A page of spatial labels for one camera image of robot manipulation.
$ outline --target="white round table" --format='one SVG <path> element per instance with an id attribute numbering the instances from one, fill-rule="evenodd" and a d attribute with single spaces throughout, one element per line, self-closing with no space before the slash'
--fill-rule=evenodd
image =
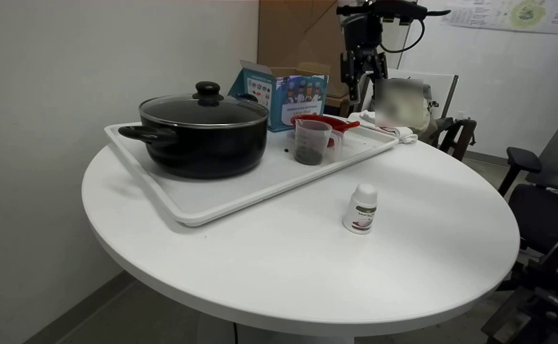
<path id="1" fill-rule="evenodd" d="M 379 190 L 367 235 L 341 224 L 362 182 Z M 165 222 L 109 147 L 90 163 L 83 199 L 108 253 L 146 285 L 226 321 L 308 337 L 390 335 L 452 319 L 501 283 L 520 243 L 505 199 L 425 144 L 398 146 L 205 228 Z"/>

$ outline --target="white tray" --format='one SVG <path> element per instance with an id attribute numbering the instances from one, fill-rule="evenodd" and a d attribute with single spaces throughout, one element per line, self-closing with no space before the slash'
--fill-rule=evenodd
<path id="1" fill-rule="evenodd" d="M 106 134 L 115 146 L 115 153 L 132 176 L 140 180 L 153 205 L 184 226 L 205 226 L 222 216 L 234 214 L 289 190 L 316 182 L 341 169 L 358 165 L 381 155 L 398 144 L 396 138 L 367 128 L 352 128 L 343 136 L 343 149 L 335 151 L 333 161 L 306 167 L 293 159 L 293 132 L 268 134 L 262 163 L 253 172 L 224 180 L 188 180 L 161 170 L 148 155 L 146 144 L 119 134 L 113 125 Z"/>

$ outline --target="bottle cap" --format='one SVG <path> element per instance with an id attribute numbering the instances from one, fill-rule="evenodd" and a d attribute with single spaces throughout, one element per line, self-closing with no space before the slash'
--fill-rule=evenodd
<path id="1" fill-rule="evenodd" d="M 371 184 L 360 184 L 356 190 L 354 199 L 367 207 L 377 207 L 377 188 Z"/>

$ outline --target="table leg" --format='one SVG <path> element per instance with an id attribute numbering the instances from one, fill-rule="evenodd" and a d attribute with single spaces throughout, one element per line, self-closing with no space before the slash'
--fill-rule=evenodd
<path id="1" fill-rule="evenodd" d="M 354 339 L 325 339 L 272 333 L 237 325 L 239 344 L 356 344 Z M 236 344 L 234 325 L 205 314 L 199 316 L 197 344 Z"/>

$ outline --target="pot lid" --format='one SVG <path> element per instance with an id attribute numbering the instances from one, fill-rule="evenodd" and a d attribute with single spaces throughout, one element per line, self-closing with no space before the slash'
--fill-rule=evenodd
<path id="1" fill-rule="evenodd" d="M 236 128 L 268 119 L 268 109 L 251 98 L 224 98 L 216 83 L 199 83 L 197 94 L 153 98 L 140 105 L 142 117 L 169 126 Z"/>

